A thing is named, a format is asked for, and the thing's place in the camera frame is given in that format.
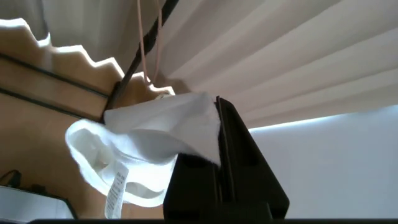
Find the white device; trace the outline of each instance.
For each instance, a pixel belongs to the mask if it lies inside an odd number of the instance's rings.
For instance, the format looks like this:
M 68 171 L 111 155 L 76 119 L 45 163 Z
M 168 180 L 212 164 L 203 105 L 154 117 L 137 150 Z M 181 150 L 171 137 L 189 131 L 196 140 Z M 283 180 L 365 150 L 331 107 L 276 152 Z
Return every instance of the white device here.
M 61 199 L 0 186 L 0 223 L 27 223 L 36 219 L 73 219 Z

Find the white cloth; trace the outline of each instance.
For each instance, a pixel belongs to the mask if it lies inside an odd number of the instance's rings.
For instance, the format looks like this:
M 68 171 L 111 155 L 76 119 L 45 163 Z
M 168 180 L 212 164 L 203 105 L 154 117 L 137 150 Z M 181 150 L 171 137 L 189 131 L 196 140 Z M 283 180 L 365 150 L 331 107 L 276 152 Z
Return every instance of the white cloth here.
M 117 204 L 122 200 L 143 207 L 161 205 L 178 153 L 220 166 L 220 119 L 206 93 L 109 110 L 104 120 L 105 126 L 85 119 L 73 123 L 65 140 L 84 179 L 108 196 L 108 218 L 119 217 Z

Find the beige curtain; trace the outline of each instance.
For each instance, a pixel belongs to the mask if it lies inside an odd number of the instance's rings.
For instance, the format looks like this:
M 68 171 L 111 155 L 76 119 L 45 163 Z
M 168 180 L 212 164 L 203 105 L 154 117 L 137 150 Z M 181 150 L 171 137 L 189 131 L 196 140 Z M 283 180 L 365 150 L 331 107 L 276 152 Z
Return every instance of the beige curtain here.
M 135 1 L 37 2 L 53 44 L 83 44 L 128 68 Z M 156 7 L 142 2 L 146 31 Z M 180 1 L 164 25 L 157 86 L 220 95 L 249 128 L 398 104 L 397 12 L 396 0 Z

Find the brown surface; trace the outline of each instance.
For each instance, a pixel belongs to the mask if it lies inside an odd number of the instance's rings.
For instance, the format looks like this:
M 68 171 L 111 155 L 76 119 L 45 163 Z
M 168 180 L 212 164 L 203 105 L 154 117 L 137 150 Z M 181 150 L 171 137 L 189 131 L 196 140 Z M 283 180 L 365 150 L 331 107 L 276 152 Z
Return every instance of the brown surface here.
M 80 53 L 38 48 L 25 28 L 0 28 L 0 52 L 110 93 L 120 76 L 113 65 L 93 68 Z M 69 110 L 99 118 L 106 100 L 33 70 L 0 59 L 0 86 Z M 140 78 L 130 83 L 118 106 L 154 99 Z M 0 174 L 22 173 L 22 186 L 44 185 L 71 202 L 80 218 L 104 218 L 105 196 L 85 183 L 65 145 L 65 130 L 76 118 L 0 94 Z M 122 218 L 162 218 L 162 207 L 124 204 Z

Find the black rod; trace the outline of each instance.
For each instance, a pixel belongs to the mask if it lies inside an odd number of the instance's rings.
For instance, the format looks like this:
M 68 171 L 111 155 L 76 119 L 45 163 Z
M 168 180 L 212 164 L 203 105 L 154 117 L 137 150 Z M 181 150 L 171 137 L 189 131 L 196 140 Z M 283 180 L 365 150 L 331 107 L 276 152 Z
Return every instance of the black rod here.
M 178 0 L 166 0 L 162 7 L 162 26 L 165 24 L 166 20 L 169 18 L 171 15 L 172 11 L 174 10 L 175 6 L 177 5 Z M 144 52 L 147 54 L 152 50 L 156 43 L 156 38 L 157 38 L 157 20 L 159 18 L 156 18 L 156 21 L 150 28 L 150 31 L 144 36 Z M 127 84 L 129 83 L 132 74 L 137 70 L 138 65 L 141 63 L 141 48 L 138 43 L 138 50 L 136 52 L 136 57 L 134 57 L 133 61 L 130 64 L 129 70 L 126 72 L 124 75 L 120 85 L 118 88 L 115 90 L 114 94 L 111 95 L 111 97 L 108 98 L 107 102 L 107 107 L 105 110 L 112 109 L 116 100 L 120 97 L 121 93 L 124 91 L 126 88 Z
M 29 98 L 29 97 L 24 96 L 24 95 L 21 95 L 21 94 L 18 94 L 18 93 L 14 93 L 13 91 L 5 90 L 3 88 L 0 88 L 0 93 L 5 94 L 5 95 L 9 95 L 9 96 L 12 96 L 12 97 L 15 97 L 15 98 L 18 98 L 20 100 L 28 101 L 29 103 L 33 103 L 33 104 L 36 104 L 36 105 L 39 105 L 39 106 L 43 106 L 45 108 L 48 108 L 48 109 L 51 109 L 51 110 L 54 110 L 54 111 L 57 111 L 57 112 L 61 112 L 63 114 L 67 114 L 67 115 L 73 116 L 75 118 L 89 119 L 89 118 L 85 118 L 84 116 L 78 115 L 78 114 L 76 114 L 74 112 L 67 111 L 65 109 L 59 108 L 58 106 L 50 105 L 48 103 L 44 103 L 44 102 L 41 102 L 39 100 L 35 100 L 33 98 Z
M 55 73 L 53 73 L 53 72 L 44 70 L 43 68 L 36 67 L 36 66 L 34 66 L 34 65 L 31 65 L 31 64 L 29 64 L 29 63 L 23 62 L 23 61 L 21 61 L 21 60 L 19 60 L 19 59 L 16 59 L 16 58 L 11 57 L 11 56 L 8 56 L 8 55 L 5 55 L 5 54 L 3 54 L 3 53 L 0 53 L 0 58 L 4 58 L 4 59 L 6 59 L 6 60 L 8 60 L 8 61 L 10 61 L 10 62 L 14 62 L 14 63 L 16 63 L 16 64 L 18 64 L 18 65 L 22 65 L 23 67 L 26 67 L 26 68 L 35 70 L 36 72 L 42 73 L 42 74 L 44 74 L 44 75 L 48 75 L 48 76 L 50 76 L 50 77 L 52 77 L 52 78 L 55 78 L 55 79 L 57 79 L 57 80 L 60 80 L 60 81 L 63 81 L 63 82 L 65 82 L 65 83 L 71 84 L 71 85 L 73 85 L 73 86 L 75 86 L 75 87 L 81 88 L 82 90 L 86 90 L 86 91 L 88 91 L 88 92 L 97 94 L 98 96 L 102 96 L 102 97 L 104 97 L 104 98 L 107 98 L 107 97 L 108 97 L 107 94 L 101 93 L 101 92 L 99 92 L 99 91 L 97 91 L 97 90 L 94 90 L 94 89 L 92 89 L 92 88 L 89 88 L 89 87 L 87 87 L 87 86 L 84 86 L 84 85 L 82 85 L 82 84 L 79 84 L 79 83 L 77 83 L 77 82 L 71 81 L 71 80 L 69 80 L 69 79 L 67 79 L 67 78 L 64 78 L 64 77 L 62 77 L 62 76 L 60 76 L 60 75 L 57 75 L 57 74 L 55 74 Z

